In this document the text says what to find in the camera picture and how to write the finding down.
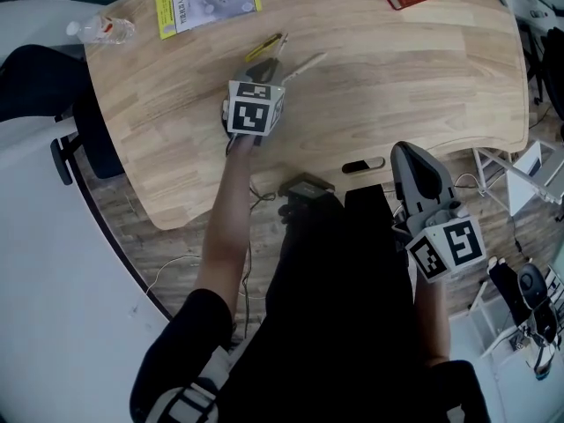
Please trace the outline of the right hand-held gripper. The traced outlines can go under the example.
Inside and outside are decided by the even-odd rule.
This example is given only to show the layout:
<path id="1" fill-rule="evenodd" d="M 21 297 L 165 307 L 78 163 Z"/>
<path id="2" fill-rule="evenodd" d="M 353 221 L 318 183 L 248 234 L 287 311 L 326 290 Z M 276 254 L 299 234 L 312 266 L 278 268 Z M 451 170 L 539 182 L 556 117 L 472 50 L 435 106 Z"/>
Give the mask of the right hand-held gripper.
<path id="1" fill-rule="evenodd" d="M 393 146 L 390 159 L 404 211 L 398 223 L 398 249 L 413 260 L 424 280 L 434 283 L 484 260 L 478 220 L 458 199 L 446 167 L 406 142 Z M 409 212 L 414 205 L 415 211 Z"/>

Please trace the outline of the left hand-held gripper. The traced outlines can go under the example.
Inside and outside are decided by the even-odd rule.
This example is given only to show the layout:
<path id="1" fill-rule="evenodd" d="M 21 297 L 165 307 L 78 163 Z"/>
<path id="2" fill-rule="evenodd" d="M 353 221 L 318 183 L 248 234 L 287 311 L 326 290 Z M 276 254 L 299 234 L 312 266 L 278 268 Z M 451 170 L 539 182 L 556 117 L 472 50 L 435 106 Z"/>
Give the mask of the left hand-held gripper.
<path id="1" fill-rule="evenodd" d="M 252 62 L 240 68 L 228 82 L 221 120 L 231 144 L 236 138 L 254 136 L 260 145 L 281 118 L 286 89 L 283 66 L 277 58 Z"/>

